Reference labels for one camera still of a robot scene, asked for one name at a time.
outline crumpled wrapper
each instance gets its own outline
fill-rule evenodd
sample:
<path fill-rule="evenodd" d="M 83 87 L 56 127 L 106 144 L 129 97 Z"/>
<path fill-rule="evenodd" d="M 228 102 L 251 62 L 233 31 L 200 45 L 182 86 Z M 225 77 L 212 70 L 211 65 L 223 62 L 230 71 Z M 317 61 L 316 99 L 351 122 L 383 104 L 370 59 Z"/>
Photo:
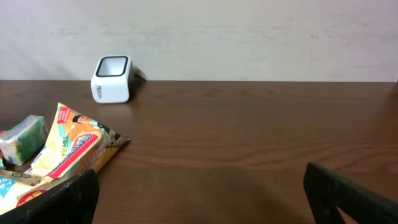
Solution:
<path fill-rule="evenodd" d="M 131 139 L 58 103 L 47 142 L 24 174 L 0 170 L 0 214 L 87 169 L 98 172 Z"/>

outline white wall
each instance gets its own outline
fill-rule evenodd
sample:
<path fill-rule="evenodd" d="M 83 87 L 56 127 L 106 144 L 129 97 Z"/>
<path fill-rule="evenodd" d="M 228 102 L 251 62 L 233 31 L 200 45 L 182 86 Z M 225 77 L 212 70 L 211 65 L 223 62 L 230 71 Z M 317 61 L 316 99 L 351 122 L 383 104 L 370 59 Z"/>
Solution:
<path fill-rule="evenodd" d="M 396 0 L 0 0 L 0 79 L 398 79 Z"/>

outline white cube-shaped device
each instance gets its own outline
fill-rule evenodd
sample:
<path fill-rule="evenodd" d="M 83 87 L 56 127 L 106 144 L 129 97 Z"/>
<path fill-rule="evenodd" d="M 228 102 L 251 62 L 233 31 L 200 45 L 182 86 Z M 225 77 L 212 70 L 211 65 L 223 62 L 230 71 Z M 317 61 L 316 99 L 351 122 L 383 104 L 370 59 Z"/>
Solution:
<path fill-rule="evenodd" d="M 91 92 L 98 103 L 123 103 L 129 99 L 129 80 L 134 78 L 130 57 L 101 58 L 91 79 Z"/>

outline brown wooden surface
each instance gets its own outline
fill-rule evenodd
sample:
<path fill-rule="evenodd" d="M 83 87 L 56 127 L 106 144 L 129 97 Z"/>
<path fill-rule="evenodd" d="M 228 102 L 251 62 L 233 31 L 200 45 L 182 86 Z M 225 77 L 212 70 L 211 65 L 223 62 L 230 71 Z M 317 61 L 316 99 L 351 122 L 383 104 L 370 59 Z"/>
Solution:
<path fill-rule="evenodd" d="M 132 142 L 98 174 L 94 223 L 314 223 L 317 161 L 398 201 L 394 83 L 147 82 L 100 105 L 89 82 L 0 82 L 0 129 L 57 102 Z"/>

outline black object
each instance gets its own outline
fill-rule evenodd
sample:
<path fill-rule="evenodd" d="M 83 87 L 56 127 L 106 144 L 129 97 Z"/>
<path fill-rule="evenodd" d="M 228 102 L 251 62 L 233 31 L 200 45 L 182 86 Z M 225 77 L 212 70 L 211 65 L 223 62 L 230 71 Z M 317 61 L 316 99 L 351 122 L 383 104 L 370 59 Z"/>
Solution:
<path fill-rule="evenodd" d="M 0 223 L 91 223 L 100 194 L 95 171 L 84 171 L 0 215 Z"/>
<path fill-rule="evenodd" d="M 308 163 L 304 189 L 317 224 L 344 224 L 337 207 L 359 224 L 398 223 L 398 204 L 319 164 Z"/>

